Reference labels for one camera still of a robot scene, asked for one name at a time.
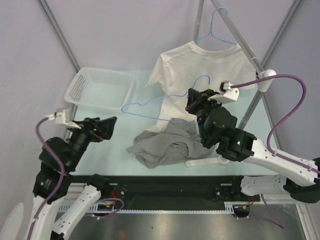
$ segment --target white t-shirt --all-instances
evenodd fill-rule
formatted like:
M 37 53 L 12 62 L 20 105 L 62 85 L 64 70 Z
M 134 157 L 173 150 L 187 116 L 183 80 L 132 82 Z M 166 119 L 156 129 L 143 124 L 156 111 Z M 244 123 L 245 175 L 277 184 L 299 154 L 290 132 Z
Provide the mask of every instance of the white t-shirt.
M 160 83 L 166 95 L 183 95 L 201 75 L 210 76 L 210 85 L 208 78 L 203 77 L 197 81 L 195 89 L 218 92 L 222 81 L 250 82 L 255 80 L 256 71 L 238 44 L 224 51 L 207 51 L 192 41 L 160 54 L 146 87 Z M 159 118 L 195 121 L 196 116 L 185 111 L 187 100 L 186 96 L 165 98 Z M 167 124 L 167 121 L 158 120 L 157 125 L 149 130 L 160 132 Z

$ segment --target red wire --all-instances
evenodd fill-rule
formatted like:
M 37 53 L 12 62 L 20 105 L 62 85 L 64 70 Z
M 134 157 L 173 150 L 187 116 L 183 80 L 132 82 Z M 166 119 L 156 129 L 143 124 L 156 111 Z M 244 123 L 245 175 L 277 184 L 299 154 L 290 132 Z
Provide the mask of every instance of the red wire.
M 111 195 L 112 195 L 115 199 L 117 198 L 117 196 L 116 196 L 116 194 L 115 194 L 114 191 L 111 192 Z
M 255 200 L 252 197 L 249 197 L 249 202 L 252 202 L 249 204 L 249 207 L 250 207 L 254 204 Z

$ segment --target gray cloth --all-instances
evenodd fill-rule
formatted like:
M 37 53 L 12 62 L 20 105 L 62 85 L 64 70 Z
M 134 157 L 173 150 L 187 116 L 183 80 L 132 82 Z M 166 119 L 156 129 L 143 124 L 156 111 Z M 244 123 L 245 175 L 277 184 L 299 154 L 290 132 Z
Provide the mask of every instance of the gray cloth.
M 180 118 L 171 120 L 187 122 Z M 169 122 L 162 132 L 144 131 L 134 139 L 134 145 L 126 149 L 147 168 L 184 163 L 187 160 L 209 157 L 214 147 L 202 146 L 196 125 Z

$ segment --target purple tube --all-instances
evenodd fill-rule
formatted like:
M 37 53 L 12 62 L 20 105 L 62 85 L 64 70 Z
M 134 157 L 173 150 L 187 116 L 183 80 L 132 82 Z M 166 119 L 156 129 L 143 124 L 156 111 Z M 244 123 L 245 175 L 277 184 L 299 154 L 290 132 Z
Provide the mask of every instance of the purple tube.
M 262 198 L 262 201 L 264 202 L 265 206 L 268 208 L 269 212 L 272 214 L 272 216 L 276 219 L 277 222 L 265 217 L 265 216 L 248 216 L 248 217 L 237 217 L 237 220 L 240 219 L 240 220 L 243 220 L 243 219 L 261 219 L 261 220 L 265 220 L 265 221 L 268 221 L 270 223 L 273 223 L 275 225 L 277 225 L 279 228 L 281 229 L 285 229 L 286 226 L 280 221 L 280 219 L 275 215 L 275 213 L 271 210 L 270 206 L 267 204 L 267 201 L 265 200 L 264 198 L 264 195 L 261 194 L 261 198 Z
M 125 202 L 122 199 L 117 198 L 117 197 L 110 197 L 110 198 L 100 199 L 100 200 L 96 201 L 95 203 L 97 204 L 97 203 L 104 202 L 104 201 L 119 201 L 119 202 L 121 202 L 121 207 L 119 207 L 117 210 L 109 213 L 108 215 L 99 216 L 100 219 L 105 219 L 105 218 L 108 218 L 108 217 L 116 214 L 117 212 L 122 210 L 124 208 L 124 206 L 125 206 Z
M 267 77 L 263 77 L 263 78 L 260 78 L 260 79 L 257 79 L 257 80 L 254 80 L 254 81 L 249 81 L 249 82 L 246 82 L 246 83 L 242 83 L 242 84 L 238 84 L 238 85 L 233 85 L 231 86 L 232 89 L 234 88 L 242 88 L 242 87 L 246 87 L 246 86 L 249 86 L 249 85 L 252 85 L 252 84 L 257 84 L 257 83 L 260 83 L 260 82 L 263 82 L 263 81 L 267 81 L 267 80 L 271 80 L 271 79 L 279 79 L 279 78 L 289 78 L 289 79 L 294 79 L 296 81 L 298 81 L 302 87 L 302 95 L 301 95 L 301 98 L 299 100 L 299 102 L 297 103 L 297 105 L 287 114 L 284 116 L 284 118 L 282 118 L 270 131 L 267 139 L 266 139 L 266 145 L 267 145 L 267 148 L 268 150 L 272 153 L 272 154 L 275 154 L 275 151 L 271 148 L 271 144 L 270 144 L 270 140 L 271 140 L 271 136 L 275 133 L 275 131 L 281 126 L 281 124 L 283 124 L 292 114 L 294 114 L 294 112 L 301 106 L 301 104 L 303 103 L 303 101 L 305 100 L 306 98 L 306 94 L 307 94 L 307 87 L 306 87 L 306 84 L 304 83 L 304 81 L 297 77 L 297 76 L 294 76 L 294 75 L 291 75 L 291 74 L 278 74 L 278 75 L 274 75 L 274 76 L 267 76 Z M 294 164 L 297 164 L 297 165 L 300 165 L 306 169 L 309 169 L 310 167 L 302 162 L 299 162 L 299 161 L 296 161 L 290 157 L 287 157 L 287 156 L 284 156 L 280 153 L 276 153 L 275 154 L 277 157 L 279 158 L 282 158 L 284 160 L 287 160 L 291 163 L 294 163 Z M 314 169 L 312 168 L 311 171 L 317 173 L 317 174 L 320 174 L 320 171 L 317 170 L 317 169 Z
M 45 149 L 48 151 L 48 153 L 54 158 L 54 160 L 58 163 L 59 167 L 60 167 L 60 177 L 59 177 L 59 181 L 56 184 L 55 188 L 53 189 L 53 191 L 49 194 L 49 196 L 46 197 L 46 199 L 41 203 L 41 205 L 39 206 L 38 210 L 36 211 L 35 215 L 34 215 L 34 219 L 36 219 L 39 217 L 39 214 L 41 212 L 41 210 L 44 208 L 45 204 L 53 197 L 53 195 L 55 195 L 55 193 L 58 191 L 58 189 L 60 188 L 62 181 L 64 179 L 64 175 L 65 175 L 65 167 L 64 164 L 61 162 L 60 158 L 56 155 L 56 153 L 51 149 L 51 147 L 46 143 L 46 141 L 44 140 L 44 138 L 42 137 L 41 133 L 40 133 L 40 125 L 43 124 L 45 121 L 47 121 L 49 118 L 45 117 L 43 118 L 41 121 L 39 121 L 37 123 L 37 125 L 35 126 L 35 134 L 37 135 L 37 137 L 39 138 L 40 142 L 42 143 L 42 145 L 45 147 Z M 30 229 L 29 229 L 29 233 L 27 236 L 27 240 L 31 239 L 36 221 L 31 223 Z

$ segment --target metal floor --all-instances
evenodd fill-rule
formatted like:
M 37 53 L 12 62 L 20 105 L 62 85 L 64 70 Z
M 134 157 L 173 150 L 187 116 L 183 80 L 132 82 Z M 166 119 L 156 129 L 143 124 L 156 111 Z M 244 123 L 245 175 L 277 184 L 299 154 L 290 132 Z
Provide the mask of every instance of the metal floor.
M 259 219 L 236 220 L 223 214 L 116 214 L 96 220 L 85 216 L 70 240 L 305 240 L 295 205 L 271 208 L 286 229 Z M 251 216 L 272 218 L 264 205 Z

